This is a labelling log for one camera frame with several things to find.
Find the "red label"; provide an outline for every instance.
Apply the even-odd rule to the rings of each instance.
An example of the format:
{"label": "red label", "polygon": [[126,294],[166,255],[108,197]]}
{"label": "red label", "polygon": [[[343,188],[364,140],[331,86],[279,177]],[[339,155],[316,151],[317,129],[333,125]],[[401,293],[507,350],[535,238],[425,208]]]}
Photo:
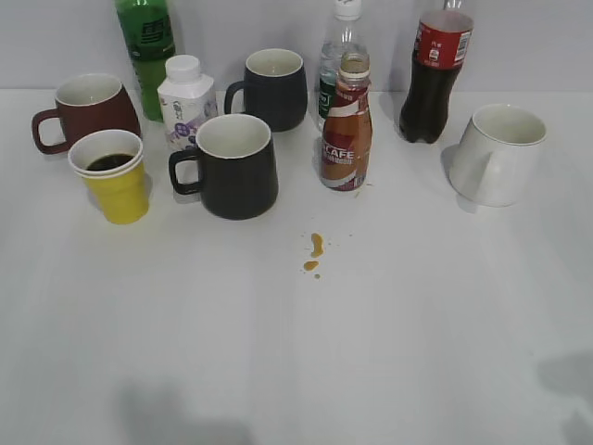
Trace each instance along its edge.
{"label": "red label", "polygon": [[463,65],[472,30],[443,32],[420,22],[414,57],[427,67],[452,70]]}

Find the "mug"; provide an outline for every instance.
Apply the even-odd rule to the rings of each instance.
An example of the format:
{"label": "mug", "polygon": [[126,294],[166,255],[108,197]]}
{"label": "mug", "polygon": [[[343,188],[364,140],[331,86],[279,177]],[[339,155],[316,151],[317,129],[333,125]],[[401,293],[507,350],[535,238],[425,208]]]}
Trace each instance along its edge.
{"label": "mug", "polygon": [[[266,122],[247,114],[219,116],[197,130],[196,144],[170,155],[169,175],[177,193],[199,193],[204,207],[229,220],[246,220],[271,208],[278,177]],[[186,160],[197,161],[196,183],[179,183],[175,167]]]}
{"label": "mug", "polygon": [[68,153],[70,166],[114,224],[134,223],[148,212],[143,158],[140,137],[124,130],[91,133]]}
{"label": "mug", "polygon": [[[128,92],[109,74],[83,74],[62,84],[56,91],[56,108],[37,113],[32,119],[33,140],[39,151],[55,155],[68,151],[87,134],[107,129],[140,134],[140,123]],[[43,121],[60,120],[66,142],[45,145],[39,135]]]}
{"label": "mug", "polygon": [[287,49],[263,49],[245,64],[245,79],[226,91],[224,114],[234,95],[244,90],[245,112],[265,121],[273,132],[297,127],[307,113],[307,76],[303,58]]}
{"label": "mug", "polygon": [[511,105],[479,108],[453,157],[449,180],[464,197],[489,207],[514,204],[536,167],[546,125]]}

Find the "cola bottle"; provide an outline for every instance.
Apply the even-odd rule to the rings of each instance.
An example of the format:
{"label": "cola bottle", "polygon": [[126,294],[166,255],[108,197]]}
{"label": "cola bottle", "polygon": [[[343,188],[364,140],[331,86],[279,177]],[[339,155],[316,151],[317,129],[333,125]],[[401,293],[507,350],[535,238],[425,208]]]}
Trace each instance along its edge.
{"label": "cola bottle", "polygon": [[473,31],[467,0],[446,0],[420,18],[412,52],[411,85],[399,129],[409,142],[435,142],[445,129],[448,99]]}

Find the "yellow paper cup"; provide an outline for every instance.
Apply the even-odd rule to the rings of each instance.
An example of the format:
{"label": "yellow paper cup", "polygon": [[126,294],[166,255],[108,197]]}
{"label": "yellow paper cup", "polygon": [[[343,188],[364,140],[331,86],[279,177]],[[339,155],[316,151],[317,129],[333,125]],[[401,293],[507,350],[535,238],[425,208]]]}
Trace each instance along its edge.
{"label": "yellow paper cup", "polygon": [[[109,155],[130,155],[129,162],[111,170],[88,167]],[[148,212],[142,140],[124,130],[104,130],[85,136],[72,146],[68,161],[96,197],[108,221],[135,223]]]}

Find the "white wall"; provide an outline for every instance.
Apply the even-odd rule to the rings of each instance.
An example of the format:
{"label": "white wall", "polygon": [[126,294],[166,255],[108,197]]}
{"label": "white wall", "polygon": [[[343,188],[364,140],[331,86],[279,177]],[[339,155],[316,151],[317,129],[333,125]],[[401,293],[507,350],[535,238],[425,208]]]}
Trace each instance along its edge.
{"label": "white wall", "polygon": [[[418,17],[438,0],[364,0],[376,90],[405,90]],[[476,31],[457,83],[464,91],[593,91],[593,0],[474,0]],[[200,57],[219,89],[251,52],[294,49],[309,87],[331,0],[170,0],[178,46]],[[109,71],[133,84],[111,0],[4,0],[0,87],[54,87]]]}

